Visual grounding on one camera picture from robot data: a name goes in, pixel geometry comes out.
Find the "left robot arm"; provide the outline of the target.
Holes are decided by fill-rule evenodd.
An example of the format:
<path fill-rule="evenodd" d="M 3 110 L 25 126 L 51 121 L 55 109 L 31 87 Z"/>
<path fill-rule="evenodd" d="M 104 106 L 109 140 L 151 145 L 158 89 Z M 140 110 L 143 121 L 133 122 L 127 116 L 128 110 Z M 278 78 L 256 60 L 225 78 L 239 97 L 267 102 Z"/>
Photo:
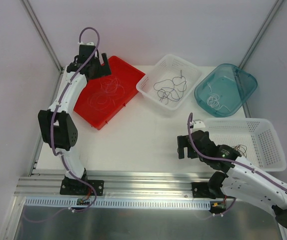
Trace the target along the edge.
<path fill-rule="evenodd" d="M 88 191 L 89 183 L 86 170 L 77 157 L 78 130 L 71 114 L 87 83 L 111 73 L 107 55 L 99 53 L 97 44 L 79 42 L 78 55 L 66 67 L 63 88 L 48 109 L 38 113 L 42 140 L 49 145 L 53 155 L 60 158 L 65 169 L 64 186 L 71 186 L 78 195 Z"/>

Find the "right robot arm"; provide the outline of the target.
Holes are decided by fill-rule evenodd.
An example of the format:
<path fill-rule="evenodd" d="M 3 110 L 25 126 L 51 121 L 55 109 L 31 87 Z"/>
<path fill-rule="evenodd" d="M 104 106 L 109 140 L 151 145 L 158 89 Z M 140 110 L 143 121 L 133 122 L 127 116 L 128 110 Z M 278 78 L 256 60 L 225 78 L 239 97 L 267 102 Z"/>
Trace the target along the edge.
<path fill-rule="evenodd" d="M 230 197 L 270 213 L 287 229 L 287 184 L 250 163 L 236 149 L 215 144 L 209 132 L 197 130 L 177 137 L 179 159 L 199 159 L 215 170 L 206 183 L 192 183 L 197 198 Z"/>

